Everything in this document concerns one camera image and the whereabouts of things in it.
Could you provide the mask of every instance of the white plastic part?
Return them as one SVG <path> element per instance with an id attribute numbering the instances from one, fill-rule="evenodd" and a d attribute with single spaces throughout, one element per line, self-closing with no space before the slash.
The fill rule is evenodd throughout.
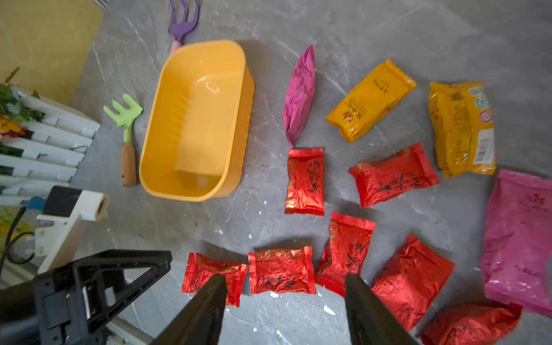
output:
<path id="1" fill-rule="evenodd" d="M 47 253 L 38 273 L 61 267 L 73 261 L 77 247 L 81 244 L 86 230 L 86 221 L 99 221 L 105 217 L 109 205 L 109 195 L 83 190 L 69 217 L 41 214 L 39 220 L 53 221 L 52 227 L 35 230 L 37 256 Z"/>

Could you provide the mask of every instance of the red foil package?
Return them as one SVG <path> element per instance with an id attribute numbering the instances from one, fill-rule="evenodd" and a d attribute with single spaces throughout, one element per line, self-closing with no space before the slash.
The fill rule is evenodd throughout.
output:
<path id="1" fill-rule="evenodd" d="M 424 345 L 492 345 L 512 332 L 522 307 L 498 302 L 469 303 L 447 308 L 424 328 Z"/>
<path id="2" fill-rule="evenodd" d="M 251 252 L 248 257 L 251 293 L 316 294 L 312 247 Z"/>
<path id="3" fill-rule="evenodd" d="M 349 173 L 357 181 L 362 208 L 387 201 L 410 189 L 427 188 L 439 183 L 421 143 L 383 161 L 361 163 L 350 168 Z"/>
<path id="4" fill-rule="evenodd" d="M 406 244 L 389 259 L 372 282 L 372 291 L 410 332 L 453 269 L 453 262 L 409 235 Z"/>
<path id="5" fill-rule="evenodd" d="M 243 281 L 247 275 L 247 265 L 244 263 L 213 261 L 205 255 L 190 253 L 181 292 L 198 292 L 215 273 L 226 278 L 226 305 L 240 307 Z"/>
<path id="6" fill-rule="evenodd" d="M 360 274 L 370 247 L 375 223 L 333 212 L 330 221 L 330 240 L 316 269 L 316 284 L 345 297 L 345 277 Z"/>
<path id="7" fill-rule="evenodd" d="M 324 149 L 289 150 L 285 213 L 324 216 Z"/>

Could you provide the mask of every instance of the yellow snack bag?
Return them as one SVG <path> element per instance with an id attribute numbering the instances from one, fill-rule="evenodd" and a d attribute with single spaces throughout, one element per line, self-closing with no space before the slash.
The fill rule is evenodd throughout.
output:
<path id="1" fill-rule="evenodd" d="M 353 142 L 390 112 L 416 82 L 387 60 L 362 80 L 328 115 L 326 121 Z"/>
<path id="2" fill-rule="evenodd" d="M 445 177 L 467 171 L 494 174 L 495 128 L 483 83 L 431 83 L 429 112 L 437 137 L 437 164 Z"/>

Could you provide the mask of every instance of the pink plastic bag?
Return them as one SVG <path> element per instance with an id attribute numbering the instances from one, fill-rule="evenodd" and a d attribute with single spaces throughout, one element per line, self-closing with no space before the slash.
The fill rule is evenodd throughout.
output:
<path id="1" fill-rule="evenodd" d="M 297 61 L 285 95 L 283 120 L 289 148 L 293 148 L 293 142 L 305 128 L 314 96 L 314 81 L 314 46 L 311 45 Z"/>
<path id="2" fill-rule="evenodd" d="M 551 316 L 552 180 L 500 170 L 487 205 L 481 270 L 485 295 Z"/>

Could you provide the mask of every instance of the wall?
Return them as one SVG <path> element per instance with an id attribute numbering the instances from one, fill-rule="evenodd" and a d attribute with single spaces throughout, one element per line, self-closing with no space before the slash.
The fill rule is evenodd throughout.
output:
<path id="1" fill-rule="evenodd" d="M 103 11 L 91 0 L 0 0 L 0 82 L 69 105 Z"/>

